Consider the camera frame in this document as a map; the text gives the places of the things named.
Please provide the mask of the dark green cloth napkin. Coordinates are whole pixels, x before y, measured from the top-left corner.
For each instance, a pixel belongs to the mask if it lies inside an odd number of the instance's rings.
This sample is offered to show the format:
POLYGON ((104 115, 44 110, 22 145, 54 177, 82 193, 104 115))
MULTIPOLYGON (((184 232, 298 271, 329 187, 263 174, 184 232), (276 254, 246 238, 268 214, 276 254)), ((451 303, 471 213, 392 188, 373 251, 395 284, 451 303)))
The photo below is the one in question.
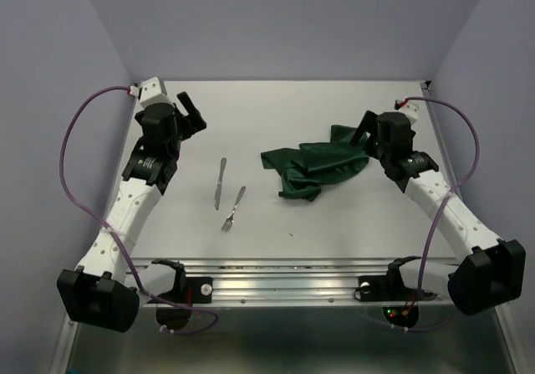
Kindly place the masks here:
POLYGON ((279 148, 260 154, 262 167, 281 178, 280 198, 313 202, 325 186, 334 186, 359 175, 368 165, 363 134, 355 145, 356 129, 332 125, 327 142, 301 143, 297 149, 279 148))

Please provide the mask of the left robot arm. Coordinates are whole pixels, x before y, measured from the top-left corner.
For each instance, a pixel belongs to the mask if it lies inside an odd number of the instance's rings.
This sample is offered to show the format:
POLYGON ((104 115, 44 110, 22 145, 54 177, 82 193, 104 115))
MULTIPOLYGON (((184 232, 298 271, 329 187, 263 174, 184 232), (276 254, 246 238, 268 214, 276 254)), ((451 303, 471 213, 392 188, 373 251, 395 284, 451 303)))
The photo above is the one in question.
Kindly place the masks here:
POLYGON ((106 218, 78 200, 73 203, 101 228, 75 269, 64 269, 57 288, 72 321, 117 332, 127 331, 139 309, 150 303, 192 311, 183 264, 155 259, 137 271, 130 257, 147 218, 177 171, 181 143, 206 129, 190 96, 181 92, 180 112, 170 100, 151 100, 135 114, 142 135, 122 173, 106 218))

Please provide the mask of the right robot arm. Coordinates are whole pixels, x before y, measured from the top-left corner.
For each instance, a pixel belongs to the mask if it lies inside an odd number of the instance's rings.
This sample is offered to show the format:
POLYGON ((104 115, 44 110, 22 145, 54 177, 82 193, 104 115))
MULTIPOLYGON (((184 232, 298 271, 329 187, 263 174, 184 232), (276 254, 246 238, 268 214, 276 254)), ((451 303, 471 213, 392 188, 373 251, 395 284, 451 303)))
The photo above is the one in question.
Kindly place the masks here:
POLYGON ((413 148, 410 118, 399 111, 368 110, 354 135, 385 175, 431 219, 450 245, 456 264, 395 259, 385 274, 361 278, 361 301, 397 301, 421 290, 449 298, 465 315, 516 300, 522 293, 526 251, 493 232, 451 190, 436 162, 413 148))

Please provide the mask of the silver table knife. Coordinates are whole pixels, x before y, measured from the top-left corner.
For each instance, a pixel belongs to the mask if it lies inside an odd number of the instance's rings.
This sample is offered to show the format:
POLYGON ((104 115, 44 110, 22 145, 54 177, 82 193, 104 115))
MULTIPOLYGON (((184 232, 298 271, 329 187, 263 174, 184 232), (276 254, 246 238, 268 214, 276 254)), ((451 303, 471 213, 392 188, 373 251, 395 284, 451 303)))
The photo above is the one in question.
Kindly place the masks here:
POLYGON ((223 183, 223 177, 224 177, 226 165, 227 165, 227 159, 223 157, 220 160, 219 172, 218 172, 218 178, 217 178, 217 186, 216 186, 216 190, 214 194, 214 208, 216 210, 218 210, 220 207, 220 201, 221 201, 221 196, 222 196, 222 183, 223 183))

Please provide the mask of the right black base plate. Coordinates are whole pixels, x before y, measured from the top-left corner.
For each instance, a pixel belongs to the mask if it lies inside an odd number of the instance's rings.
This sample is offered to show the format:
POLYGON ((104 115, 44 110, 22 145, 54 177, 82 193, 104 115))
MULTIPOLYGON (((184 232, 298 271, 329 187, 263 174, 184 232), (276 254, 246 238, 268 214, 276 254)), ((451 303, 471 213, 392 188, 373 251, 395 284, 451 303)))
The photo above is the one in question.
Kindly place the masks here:
POLYGON ((361 302, 391 302, 404 299, 404 294, 390 285, 385 274, 362 275, 354 290, 354 298, 361 302))

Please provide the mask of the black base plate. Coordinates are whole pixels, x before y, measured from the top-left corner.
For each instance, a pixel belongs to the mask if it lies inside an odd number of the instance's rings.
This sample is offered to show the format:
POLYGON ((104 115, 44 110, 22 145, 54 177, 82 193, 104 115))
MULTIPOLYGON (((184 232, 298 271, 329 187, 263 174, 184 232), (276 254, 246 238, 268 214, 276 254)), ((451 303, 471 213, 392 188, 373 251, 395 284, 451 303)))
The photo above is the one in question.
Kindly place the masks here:
POLYGON ((159 294, 164 300, 181 305, 210 304, 212 301, 213 278, 209 276, 176 279, 173 286, 159 294))
POLYGON ((404 299, 404 294, 390 285, 385 274, 362 275, 354 290, 354 298, 361 302, 391 302, 404 299))

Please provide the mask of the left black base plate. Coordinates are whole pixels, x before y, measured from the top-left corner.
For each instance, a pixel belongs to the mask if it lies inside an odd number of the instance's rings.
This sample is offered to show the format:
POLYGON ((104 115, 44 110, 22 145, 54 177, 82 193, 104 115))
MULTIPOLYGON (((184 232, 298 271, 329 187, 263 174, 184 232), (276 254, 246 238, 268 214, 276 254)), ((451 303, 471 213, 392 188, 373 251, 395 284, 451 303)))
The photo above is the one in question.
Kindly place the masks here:
POLYGON ((181 305, 210 304, 212 301, 213 278, 209 276, 176 279, 173 286, 159 294, 164 300, 181 305))

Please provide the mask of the aluminium frame rail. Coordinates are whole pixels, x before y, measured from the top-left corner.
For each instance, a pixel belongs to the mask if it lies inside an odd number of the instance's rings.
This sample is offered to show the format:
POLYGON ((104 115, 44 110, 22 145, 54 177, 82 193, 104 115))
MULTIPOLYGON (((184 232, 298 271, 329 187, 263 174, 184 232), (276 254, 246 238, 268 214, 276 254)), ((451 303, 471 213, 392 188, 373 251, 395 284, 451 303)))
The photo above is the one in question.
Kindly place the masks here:
MULTIPOLYGON (((308 202, 280 198, 281 178, 264 169, 260 157, 264 151, 327 142, 332 125, 356 129, 367 110, 395 112, 397 100, 408 100, 419 106, 413 148, 427 153, 441 172, 445 155, 429 113, 435 101, 423 94, 420 82, 161 80, 180 112, 185 109, 176 95, 190 96, 207 128, 181 143, 177 171, 130 257, 137 271, 155 259, 169 259, 183 264, 188 277, 212 277, 211 303, 192 305, 192 311, 214 315, 240 306, 362 305, 354 298, 358 277, 385 274, 395 259, 417 256, 456 264, 450 245, 432 227, 437 221, 401 192, 376 159, 369 156, 359 175, 323 187, 308 202), (223 157, 227 165, 216 210, 223 157), (222 225, 242 186, 247 190, 234 224, 224 233, 222 225)), ((121 154, 125 166, 142 135, 135 120, 142 108, 134 100, 121 154)), ((418 330, 420 307, 439 300, 453 304, 421 290, 400 301, 371 304, 386 308, 389 328, 411 333, 418 330)))

